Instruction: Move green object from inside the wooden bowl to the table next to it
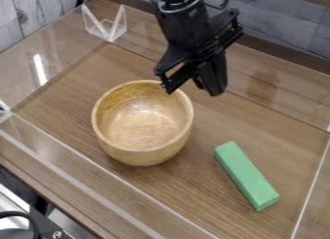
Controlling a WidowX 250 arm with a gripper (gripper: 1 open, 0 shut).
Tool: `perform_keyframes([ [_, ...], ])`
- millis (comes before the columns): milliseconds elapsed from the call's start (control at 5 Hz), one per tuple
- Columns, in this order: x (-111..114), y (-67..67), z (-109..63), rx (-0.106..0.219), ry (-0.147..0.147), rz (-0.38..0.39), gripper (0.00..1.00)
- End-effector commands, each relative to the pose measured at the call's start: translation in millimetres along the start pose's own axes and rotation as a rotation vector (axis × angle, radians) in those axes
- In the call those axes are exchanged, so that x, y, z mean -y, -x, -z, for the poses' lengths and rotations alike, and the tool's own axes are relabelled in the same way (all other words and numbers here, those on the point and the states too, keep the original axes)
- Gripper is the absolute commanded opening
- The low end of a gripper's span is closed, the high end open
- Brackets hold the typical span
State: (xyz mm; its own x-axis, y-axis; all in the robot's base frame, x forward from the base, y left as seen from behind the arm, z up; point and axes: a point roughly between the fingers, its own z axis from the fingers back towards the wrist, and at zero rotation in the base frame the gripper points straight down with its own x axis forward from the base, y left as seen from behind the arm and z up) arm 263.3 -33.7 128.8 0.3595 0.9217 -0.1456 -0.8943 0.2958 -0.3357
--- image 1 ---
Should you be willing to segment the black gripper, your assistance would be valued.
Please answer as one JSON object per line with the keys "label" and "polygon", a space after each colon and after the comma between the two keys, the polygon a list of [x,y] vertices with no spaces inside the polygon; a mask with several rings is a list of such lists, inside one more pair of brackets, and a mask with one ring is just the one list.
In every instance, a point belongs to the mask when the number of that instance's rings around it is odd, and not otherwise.
{"label": "black gripper", "polygon": [[228,85],[226,49],[242,36],[238,9],[210,15],[203,0],[182,6],[160,0],[152,4],[167,41],[154,68],[162,87],[172,94],[192,79],[211,96],[220,95]]}

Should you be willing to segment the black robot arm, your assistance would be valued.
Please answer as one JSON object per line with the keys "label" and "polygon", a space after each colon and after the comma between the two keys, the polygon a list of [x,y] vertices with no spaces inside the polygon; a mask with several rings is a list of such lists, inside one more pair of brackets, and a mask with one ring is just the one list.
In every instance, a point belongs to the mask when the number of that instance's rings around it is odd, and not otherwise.
{"label": "black robot arm", "polygon": [[172,94],[192,79],[211,96],[228,86],[226,49],[242,36],[239,11],[227,9],[230,0],[210,15],[204,0],[152,0],[156,19],[167,41],[154,73]]}

